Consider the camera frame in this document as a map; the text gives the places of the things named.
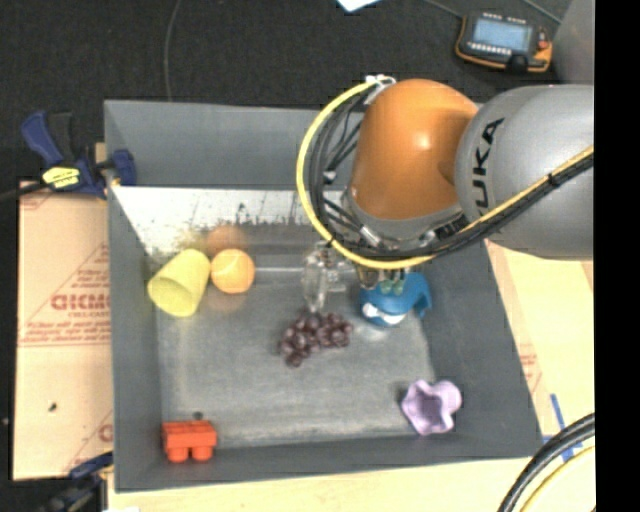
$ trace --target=black floor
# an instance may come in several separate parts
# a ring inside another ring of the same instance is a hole
[[[545,25],[552,35],[557,27],[524,0],[439,2],[460,13],[502,10]],[[569,0],[536,3],[561,18]],[[424,0],[380,0],[353,15],[334,0],[3,1],[0,192],[17,177],[39,173],[40,160],[19,131],[38,109],[71,111],[76,143],[90,145],[103,135],[104,99],[319,108],[366,74],[386,73],[446,82],[486,102],[508,89],[556,81],[553,69],[513,76],[462,62],[453,52],[459,24]],[[11,201],[0,204],[0,240],[0,512],[29,511],[64,482],[9,480],[16,329]]]

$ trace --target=yellow cable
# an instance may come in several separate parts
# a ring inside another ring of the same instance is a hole
[[[302,208],[307,214],[307,217],[311,221],[311,225],[325,240],[331,241],[331,246],[334,247],[339,253],[341,253],[343,256],[345,256],[349,260],[365,267],[379,269],[379,270],[400,270],[403,268],[413,267],[413,266],[425,263],[429,260],[436,258],[438,254],[431,254],[428,256],[414,256],[411,258],[391,261],[391,260],[373,260],[370,258],[365,258],[363,256],[360,256],[359,254],[356,254],[350,251],[349,249],[341,245],[337,240],[335,240],[333,235],[327,230],[327,228],[322,224],[322,222],[320,222],[320,220],[318,219],[318,217],[316,216],[313,210],[313,206],[311,205],[309,198],[307,197],[307,190],[304,185],[304,167],[305,167],[306,155],[307,155],[307,152],[309,151],[309,146],[311,145],[311,141],[313,140],[313,137],[315,136],[316,132],[318,131],[322,123],[331,115],[331,113],[337,107],[342,105],[348,99],[352,98],[356,94],[360,94],[361,92],[366,91],[367,89],[373,86],[378,85],[379,83],[380,83],[379,81],[363,82],[361,84],[356,85],[355,87],[352,87],[351,89],[348,89],[338,97],[334,98],[316,116],[316,118],[313,120],[313,122],[307,129],[307,132],[305,133],[305,136],[302,139],[302,143],[300,145],[300,151],[298,152],[298,159],[296,162],[296,187],[298,189],[298,195],[300,196],[300,203],[302,204]],[[574,157],[567,160],[564,164],[556,168],[554,171],[550,173],[551,176],[553,177],[558,175],[559,173],[563,172],[566,168],[570,167],[574,163],[578,162],[582,158],[589,156],[592,153],[593,153],[593,145],[589,146],[587,149],[585,149],[584,151],[581,151]],[[475,220],[474,222],[466,226],[463,230],[460,231],[460,233],[463,233],[475,227],[476,225],[480,224],[481,222],[485,222],[493,218],[494,216],[499,215],[506,208],[508,208],[513,203],[518,201],[524,195],[530,193],[532,190],[540,186],[542,183],[544,183],[548,179],[549,179],[549,175],[543,176],[527,189],[523,190],[519,194],[503,202],[501,205],[497,206],[490,212],[487,212],[485,215],[483,215],[479,219]]]
[[[587,455],[594,452],[596,449],[595,446],[589,446],[582,450],[580,453],[577,453],[573,457],[571,457],[567,462],[562,464],[562,466],[557,467],[553,473],[547,476],[542,483],[536,488],[535,491],[529,496],[525,504],[520,509],[520,512],[529,512],[532,510],[532,507],[535,503],[540,499],[540,496],[547,490],[554,482],[558,481],[560,478],[564,476],[564,474],[575,467],[575,465],[584,460]]]

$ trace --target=blue toy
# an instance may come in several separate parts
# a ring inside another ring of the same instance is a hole
[[[411,308],[420,317],[431,309],[429,284],[420,272],[409,272],[397,281],[382,281],[371,290],[360,289],[360,311],[376,325],[397,325]]]

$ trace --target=gray bin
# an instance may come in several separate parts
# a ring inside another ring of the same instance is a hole
[[[396,328],[360,318],[347,269],[328,309],[354,323],[351,344],[297,369],[275,354],[302,306],[302,255],[318,240],[293,191],[315,114],[105,103],[107,151],[126,147],[139,172],[138,187],[109,195],[116,490],[520,457],[541,445],[482,244],[426,265],[433,309]],[[153,272],[184,233],[220,222],[249,234],[252,289],[230,297],[210,286],[188,319],[157,310],[145,288]],[[452,432],[420,437],[402,415],[399,399],[419,378],[461,389]],[[213,459],[169,463],[161,423],[194,414],[218,430]]]

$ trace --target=display screen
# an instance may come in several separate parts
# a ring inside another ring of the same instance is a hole
[[[530,26],[483,18],[476,22],[473,31],[473,40],[476,43],[511,48],[520,52],[529,50],[530,37]]]

